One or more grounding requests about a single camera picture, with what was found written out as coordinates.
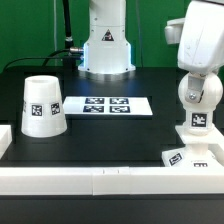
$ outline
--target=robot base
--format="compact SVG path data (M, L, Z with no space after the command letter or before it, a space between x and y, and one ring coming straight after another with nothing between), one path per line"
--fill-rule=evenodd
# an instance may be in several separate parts
M224 140L217 128L214 127L206 136L192 135L187 132L185 126L176 126L176 130L186 145L184 148L162 153L162 160L166 167L222 167L212 152L213 146L217 144L220 146Z
M85 71L79 71L79 76L87 79L97 80L97 81L119 81L124 79L132 79L135 76L135 70L128 71L120 74L99 74L91 73Z
M214 154L208 150L204 155L189 152L187 148L174 149L162 153L166 167L222 167Z

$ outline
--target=white plastic edge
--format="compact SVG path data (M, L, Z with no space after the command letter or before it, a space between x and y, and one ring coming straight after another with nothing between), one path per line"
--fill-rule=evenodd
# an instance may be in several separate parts
M224 193L224 169L1 168L0 195Z
M0 159L5 153L6 149L12 142L12 132L10 125L0 125Z
M214 2L214 3L220 3L220 4L224 4L224 0L201 0L201 1L205 1L205 2Z
M173 19L167 21L167 26L174 26L174 25L184 25L185 18L180 18L180 19Z

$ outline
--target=small white block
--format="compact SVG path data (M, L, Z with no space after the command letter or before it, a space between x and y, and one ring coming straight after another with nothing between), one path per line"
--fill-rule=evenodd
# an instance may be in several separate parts
M181 159L183 159L182 157L184 156L184 154L185 154L185 148L164 151L162 152L163 163L166 167L172 167L170 159L172 159L176 155L179 155Z
M0 125L0 158L12 142L12 132L10 125Z

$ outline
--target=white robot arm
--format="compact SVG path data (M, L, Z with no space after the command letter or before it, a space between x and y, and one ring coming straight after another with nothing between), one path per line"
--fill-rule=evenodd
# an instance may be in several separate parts
M223 141L212 120L223 93L217 73L224 65L224 0L192 0L185 19L169 21L165 35L168 44L180 43L178 67L189 73L178 91L186 121L176 127L186 147L164 152L164 163L172 166L170 161L180 155L178 158L185 160L175 166L215 166L208 148L209 144Z
M89 0L90 36L80 71L117 75L135 70L125 38L126 0Z
M212 111L223 92L215 75L224 65L223 21L224 1L193 0L185 19L169 21L165 28L168 43L180 42L178 67L189 71L180 84L179 95L186 109L188 131L198 135L212 130ZM192 126L195 111L206 114L205 127Z

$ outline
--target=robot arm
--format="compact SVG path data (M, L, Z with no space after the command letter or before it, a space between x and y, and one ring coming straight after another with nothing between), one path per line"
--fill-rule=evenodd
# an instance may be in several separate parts
M169 21L168 43L180 43L178 67L189 71L179 86L186 110L187 131L204 135L213 129L212 117L222 97L217 70L224 65L224 0L192 0L184 20ZM206 116L204 125L194 124L195 114Z
M126 0L89 0L89 12L90 36L79 70L102 77L135 70L125 38Z
M223 21L223 0L193 0L184 22L168 22L165 28L168 44L180 41L178 67L193 74L207 75L224 65Z

